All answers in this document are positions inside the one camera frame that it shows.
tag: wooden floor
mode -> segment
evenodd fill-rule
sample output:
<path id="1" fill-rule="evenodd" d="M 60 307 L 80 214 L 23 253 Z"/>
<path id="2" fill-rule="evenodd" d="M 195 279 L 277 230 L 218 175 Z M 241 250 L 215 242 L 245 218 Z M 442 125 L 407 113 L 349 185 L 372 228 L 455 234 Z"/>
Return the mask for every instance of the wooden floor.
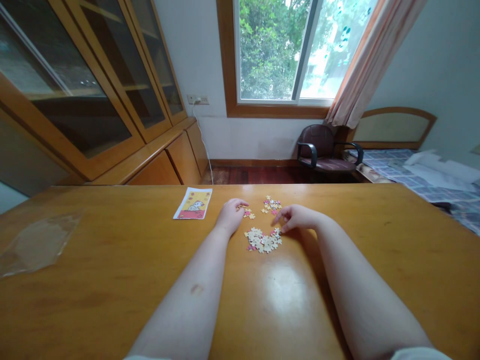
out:
<path id="1" fill-rule="evenodd" d="M 303 166 L 213 166 L 215 185 L 242 184 L 351 184 L 358 181 L 350 174 L 321 174 Z M 210 169 L 202 184 L 212 183 Z"/>

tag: sleeve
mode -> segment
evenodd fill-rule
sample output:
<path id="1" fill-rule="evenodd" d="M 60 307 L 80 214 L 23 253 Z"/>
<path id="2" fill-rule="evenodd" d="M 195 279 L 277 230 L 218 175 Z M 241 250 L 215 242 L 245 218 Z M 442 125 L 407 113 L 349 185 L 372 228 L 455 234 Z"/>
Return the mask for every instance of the sleeve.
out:
<path id="1" fill-rule="evenodd" d="M 153 357 L 146 357 L 141 355 L 132 355 L 132 356 L 126 357 L 123 360 L 169 360 L 169 359 L 153 358 Z"/>
<path id="2" fill-rule="evenodd" d="M 395 352 L 391 360 L 452 360 L 431 347 L 409 347 Z"/>

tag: wooden table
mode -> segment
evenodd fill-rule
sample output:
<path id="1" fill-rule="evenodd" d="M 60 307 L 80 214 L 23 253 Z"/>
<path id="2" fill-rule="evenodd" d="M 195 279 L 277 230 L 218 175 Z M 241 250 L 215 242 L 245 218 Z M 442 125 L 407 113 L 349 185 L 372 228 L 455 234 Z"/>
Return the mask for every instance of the wooden table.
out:
<path id="1" fill-rule="evenodd" d="M 244 198 L 228 246 L 212 359 L 344 359 L 314 236 L 292 231 L 270 254 L 244 232 L 270 231 L 265 195 L 336 219 L 453 359 L 480 354 L 480 239 L 399 184 L 215 186 L 205 220 L 172 220 L 185 186 L 56 187 L 0 217 L 4 248 L 28 224 L 83 217 L 57 263 L 0 280 L 2 359 L 121 359 L 175 282 L 219 209 Z"/>

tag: curtain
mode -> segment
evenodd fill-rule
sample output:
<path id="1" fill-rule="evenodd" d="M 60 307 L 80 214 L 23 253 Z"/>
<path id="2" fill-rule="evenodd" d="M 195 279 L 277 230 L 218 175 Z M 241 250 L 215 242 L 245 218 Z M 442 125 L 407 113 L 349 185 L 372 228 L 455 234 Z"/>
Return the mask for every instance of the curtain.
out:
<path id="1" fill-rule="evenodd" d="M 354 129 L 427 0 L 378 0 L 325 121 Z"/>

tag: plastic bag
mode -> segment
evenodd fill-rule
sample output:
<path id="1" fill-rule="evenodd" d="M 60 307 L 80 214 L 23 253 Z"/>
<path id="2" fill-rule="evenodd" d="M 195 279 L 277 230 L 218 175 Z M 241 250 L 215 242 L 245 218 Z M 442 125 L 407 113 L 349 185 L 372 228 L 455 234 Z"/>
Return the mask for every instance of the plastic bag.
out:
<path id="1" fill-rule="evenodd" d="M 33 273 L 55 264 L 83 211 L 42 219 L 23 229 L 0 255 L 0 277 Z"/>

